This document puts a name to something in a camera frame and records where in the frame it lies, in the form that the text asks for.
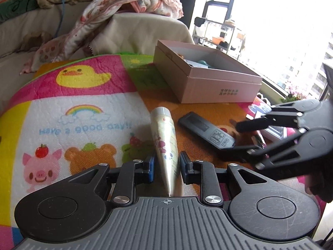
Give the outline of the black remote control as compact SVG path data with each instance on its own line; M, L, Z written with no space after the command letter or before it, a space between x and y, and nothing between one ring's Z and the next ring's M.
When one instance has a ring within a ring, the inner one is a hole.
M235 145L235 139L231 135L195 112L182 116L178 119L178 124L218 150L233 148Z

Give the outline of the potted pink flower plant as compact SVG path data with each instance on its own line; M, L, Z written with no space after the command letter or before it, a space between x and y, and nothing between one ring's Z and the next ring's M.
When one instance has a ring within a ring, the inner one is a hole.
M280 98L281 103L294 102L306 98L306 96L301 91L299 91L297 86L289 86L286 91L287 96Z

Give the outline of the cream lotion tube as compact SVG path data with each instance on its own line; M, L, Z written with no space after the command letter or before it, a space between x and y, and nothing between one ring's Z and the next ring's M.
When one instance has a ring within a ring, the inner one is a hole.
M170 110L156 107L151 111L150 119L154 146L167 195L181 195L177 138Z

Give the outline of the floral pink blanket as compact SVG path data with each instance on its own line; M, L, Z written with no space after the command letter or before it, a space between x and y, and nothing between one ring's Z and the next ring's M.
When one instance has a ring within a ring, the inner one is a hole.
M36 72L45 63L69 59L102 23L110 19L123 5L135 13L150 13L173 19L183 17L180 0L93 0L81 13L69 33L43 44L24 65L21 74Z

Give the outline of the colourful cartoon play mat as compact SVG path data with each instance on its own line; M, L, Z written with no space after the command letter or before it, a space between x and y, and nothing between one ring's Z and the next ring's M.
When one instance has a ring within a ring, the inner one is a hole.
M1 249L319 249L309 196L178 124L189 112L232 136L241 103L181 103L154 56L99 55L55 67L14 94L1 116ZM178 160L227 169L228 205L202 205L200 186L168 196L150 113L170 110ZM109 170L155 155L154 181L132 205L110 202Z

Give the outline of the white apple product box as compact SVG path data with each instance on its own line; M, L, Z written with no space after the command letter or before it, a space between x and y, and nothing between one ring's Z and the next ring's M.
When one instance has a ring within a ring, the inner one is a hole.
M196 67L196 68L208 68L208 66L206 64L202 64L202 63L198 63L195 61L191 61L188 59L184 60L190 67Z

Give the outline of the grey battery charger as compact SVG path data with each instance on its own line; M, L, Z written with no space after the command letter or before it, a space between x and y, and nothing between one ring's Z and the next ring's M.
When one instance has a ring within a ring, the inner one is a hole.
M287 128L281 126L268 126L260 130L261 134L268 140L275 142L287 137Z

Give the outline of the pink cardboard box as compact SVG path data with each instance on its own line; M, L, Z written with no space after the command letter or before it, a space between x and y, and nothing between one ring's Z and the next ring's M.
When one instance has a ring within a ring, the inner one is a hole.
M209 67L190 67L185 59ZM181 103L252 102L262 84L260 75L227 54L183 42L159 40L154 65Z

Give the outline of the beige sofa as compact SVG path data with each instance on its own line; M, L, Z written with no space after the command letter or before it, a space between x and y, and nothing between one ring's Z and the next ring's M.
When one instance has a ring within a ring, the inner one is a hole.
M54 6L26 12L1 24L1 109L29 80L19 75L23 65L34 56L36 44L56 32L59 21L60 7ZM177 19L150 13L116 13L67 60L118 52L152 55L158 40L193 42L187 26Z

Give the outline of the teal plastic toy tool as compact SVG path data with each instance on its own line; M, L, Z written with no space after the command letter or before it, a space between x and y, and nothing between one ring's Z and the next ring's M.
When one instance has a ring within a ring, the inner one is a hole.
M209 67L208 63L207 63L206 61L204 61L204 60L199 60L198 63L199 63L199 64L202 64L202 65L204 65L204 66Z

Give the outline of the metal balcony shelf rack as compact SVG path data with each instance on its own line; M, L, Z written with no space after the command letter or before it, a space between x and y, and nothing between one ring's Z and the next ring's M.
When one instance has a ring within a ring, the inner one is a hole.
M245 46L246 35L232 20L224 23L196 17L193 40L195 44L221 52L238 60Z

